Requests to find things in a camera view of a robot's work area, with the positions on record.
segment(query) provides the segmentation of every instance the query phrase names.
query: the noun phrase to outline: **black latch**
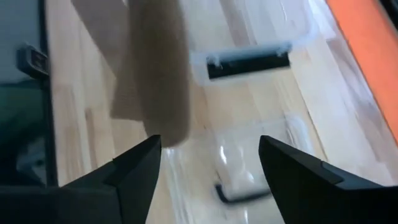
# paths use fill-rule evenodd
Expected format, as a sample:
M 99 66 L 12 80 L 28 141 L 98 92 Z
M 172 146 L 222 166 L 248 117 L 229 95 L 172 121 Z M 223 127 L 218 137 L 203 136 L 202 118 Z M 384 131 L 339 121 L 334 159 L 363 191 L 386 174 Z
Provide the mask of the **black latch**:
M 30 45 L 25 45 L 17 53 L 18 69 L 34 79 L 49 77 L 49 58 Z

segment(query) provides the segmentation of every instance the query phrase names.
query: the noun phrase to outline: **orange strip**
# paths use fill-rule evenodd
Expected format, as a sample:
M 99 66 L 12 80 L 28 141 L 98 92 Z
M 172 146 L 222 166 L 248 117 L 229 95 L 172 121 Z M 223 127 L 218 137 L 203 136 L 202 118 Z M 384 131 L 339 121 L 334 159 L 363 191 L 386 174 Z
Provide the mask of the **orange strip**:
M 398 38 L 377 0 L 328 0 L 396 141 Z

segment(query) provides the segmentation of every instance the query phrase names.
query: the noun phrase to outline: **clear plastic container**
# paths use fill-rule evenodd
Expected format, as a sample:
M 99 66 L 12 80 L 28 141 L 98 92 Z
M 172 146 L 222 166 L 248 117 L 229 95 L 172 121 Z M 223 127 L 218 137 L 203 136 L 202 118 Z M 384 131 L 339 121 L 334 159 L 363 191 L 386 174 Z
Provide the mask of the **clear plastic container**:
M 164 151 L 177 223 L 283 223 L 272 197 L 231 206 L 215 190 L 221 184 L 228 198 L 269 190 L 258 156 L 261 135 L 313 154 L 306 127 L 294 116 L 203 133 Z
M 305 45 L 317 33 L 308 0 L 180 0 L 195 80 L 211 84 L 206 61 Z

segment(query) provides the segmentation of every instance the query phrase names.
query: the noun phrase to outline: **orange mat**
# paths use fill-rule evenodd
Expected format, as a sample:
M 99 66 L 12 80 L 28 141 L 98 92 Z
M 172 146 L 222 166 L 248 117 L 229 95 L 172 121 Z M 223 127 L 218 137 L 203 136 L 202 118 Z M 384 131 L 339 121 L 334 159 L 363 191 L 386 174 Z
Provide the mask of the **orange mat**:
M 398 37 L 377 0 L 327 0 L 398 142 Z

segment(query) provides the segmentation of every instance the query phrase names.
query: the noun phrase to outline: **white plastic tray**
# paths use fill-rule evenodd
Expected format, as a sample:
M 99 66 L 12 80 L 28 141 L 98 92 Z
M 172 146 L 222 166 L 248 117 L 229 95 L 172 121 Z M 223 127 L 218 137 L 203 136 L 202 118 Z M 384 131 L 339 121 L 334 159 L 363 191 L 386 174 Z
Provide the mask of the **white plastic tray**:
M 258 156 L 261 135 L 313 154 L 304 123 L 292 116 L 204 133 L 164 151 L 177 223 L 283 223 L 272 197 L 231 207 L 215 193 L 217 183 L 226 186 L 229 197 L 267 188 Z

